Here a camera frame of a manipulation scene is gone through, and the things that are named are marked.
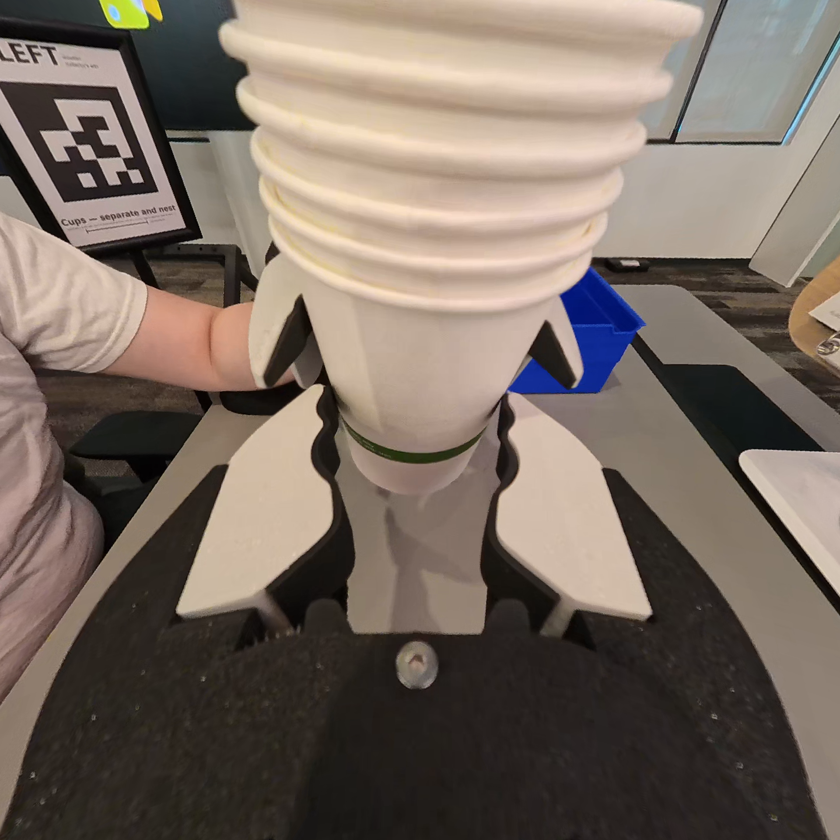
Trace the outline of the large dark wall screen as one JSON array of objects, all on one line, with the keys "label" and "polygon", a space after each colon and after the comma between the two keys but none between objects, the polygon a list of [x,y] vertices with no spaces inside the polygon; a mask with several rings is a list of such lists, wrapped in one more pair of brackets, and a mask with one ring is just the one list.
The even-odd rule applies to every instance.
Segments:
[{"label": "large dark wall screen", "polygon": [[4,17],[130,32],[163,125],[178,131],[250,131],[235,89],[245,67],[219,42],[234,16],[229,1],[159,1],[164,21],[145,30],[112,28],[98,1],[2,1]]}]

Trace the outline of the stack of nested white cups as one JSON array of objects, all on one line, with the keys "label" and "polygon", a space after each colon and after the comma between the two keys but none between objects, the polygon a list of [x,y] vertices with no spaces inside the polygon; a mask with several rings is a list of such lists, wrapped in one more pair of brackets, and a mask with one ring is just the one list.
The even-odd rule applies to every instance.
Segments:
[{"label": "stack of nested white cups", "polygon": [[355,464],[457,478],[588,270],[639,113],[703,13],[681,2],[234,2],[219,30],[270,235],[321,278]]}]

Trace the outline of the black framed marker sign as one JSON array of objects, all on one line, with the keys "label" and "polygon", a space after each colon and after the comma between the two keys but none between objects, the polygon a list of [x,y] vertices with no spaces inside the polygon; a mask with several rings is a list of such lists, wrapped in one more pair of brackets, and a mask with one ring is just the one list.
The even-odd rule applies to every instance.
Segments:
[{"label": "black framed marker sign", "polygon": [[38,225],[82,252],[202,236],[126,30],[2,17],[1,141]]}]

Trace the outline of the blue plastic bin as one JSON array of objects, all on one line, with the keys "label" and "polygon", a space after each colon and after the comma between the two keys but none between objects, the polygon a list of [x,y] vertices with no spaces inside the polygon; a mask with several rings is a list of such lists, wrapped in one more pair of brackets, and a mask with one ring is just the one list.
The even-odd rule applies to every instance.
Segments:
[{"label": "blue plastic bin", "polygon": [[600,392],[645,322],[593,268],[561,295],[579,344],[584,373],[572,390],[531,360],[510,391],[531,394],[593,394]]}]

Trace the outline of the white board stand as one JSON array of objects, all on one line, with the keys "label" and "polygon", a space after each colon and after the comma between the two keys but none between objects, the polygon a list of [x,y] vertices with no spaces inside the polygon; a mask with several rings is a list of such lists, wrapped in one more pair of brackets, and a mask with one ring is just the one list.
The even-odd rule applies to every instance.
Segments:
[{"label": "white board stand", "polygon": [[832,590],[839,593],[839,454],[750,449],[739,466]]}]

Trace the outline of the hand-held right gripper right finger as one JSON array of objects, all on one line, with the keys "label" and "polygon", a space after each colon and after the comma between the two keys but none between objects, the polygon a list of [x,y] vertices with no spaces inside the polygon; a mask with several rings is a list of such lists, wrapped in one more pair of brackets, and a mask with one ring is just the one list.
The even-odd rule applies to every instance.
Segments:
[{"label": "hand-held right gripper right finger", "polygon": [[524,396],[499,405],[498,486],[480,551],[486,617],[518,602],[536,634],[561,637],[578,613],[653,615],[603,467]]}]

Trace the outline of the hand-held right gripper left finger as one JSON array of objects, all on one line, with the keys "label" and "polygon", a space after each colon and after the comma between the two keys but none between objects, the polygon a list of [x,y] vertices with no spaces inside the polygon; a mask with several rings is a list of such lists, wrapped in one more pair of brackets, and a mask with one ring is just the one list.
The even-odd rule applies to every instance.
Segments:
[{"label": "hand-held right gripper left finger", "polygon": [[339,413],[313,385],[265,421],[229,460],[176,614],[257,613],[279,633],[310,606],[347,617],[354,536],[336,478]]}]

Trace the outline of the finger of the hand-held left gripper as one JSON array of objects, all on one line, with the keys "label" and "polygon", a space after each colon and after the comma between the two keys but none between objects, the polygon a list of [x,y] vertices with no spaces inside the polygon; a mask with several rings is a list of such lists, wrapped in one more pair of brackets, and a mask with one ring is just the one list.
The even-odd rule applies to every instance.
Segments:
[{"label": "finger of the hand-held left gripper", "polygon": [[329,385],[319,346],[320,276],[285,254],[264,269],[248,326],[248,357],[255,383],[278,387],[285,375],[302,388]]},{"label": "finger of the hand-held left gripper", "polygon": [[585,372],[580,346],[566,316],[546,318],[529,347],[528,360],[565,392],[574,390]]}]

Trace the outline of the yellow green sticker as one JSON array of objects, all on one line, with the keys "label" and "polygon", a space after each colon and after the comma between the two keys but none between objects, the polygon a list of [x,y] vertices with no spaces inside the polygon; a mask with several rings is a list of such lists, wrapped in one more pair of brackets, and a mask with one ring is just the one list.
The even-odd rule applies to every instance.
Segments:
[{"label": "yellow green sticker", "polygon": [[98,1],[101,11],[112,28],[145,30],[151,21],[163,23],[159,1]]}]

